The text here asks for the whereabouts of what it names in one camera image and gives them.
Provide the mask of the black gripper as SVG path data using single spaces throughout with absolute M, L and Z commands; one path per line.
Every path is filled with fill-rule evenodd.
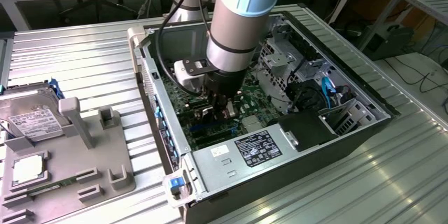
M 215 112 L 226 109 L 228 100 L 234 99 L 243 86 L 247 70 L 226 72 L 216 70 L 204 76 L 204 95 Z

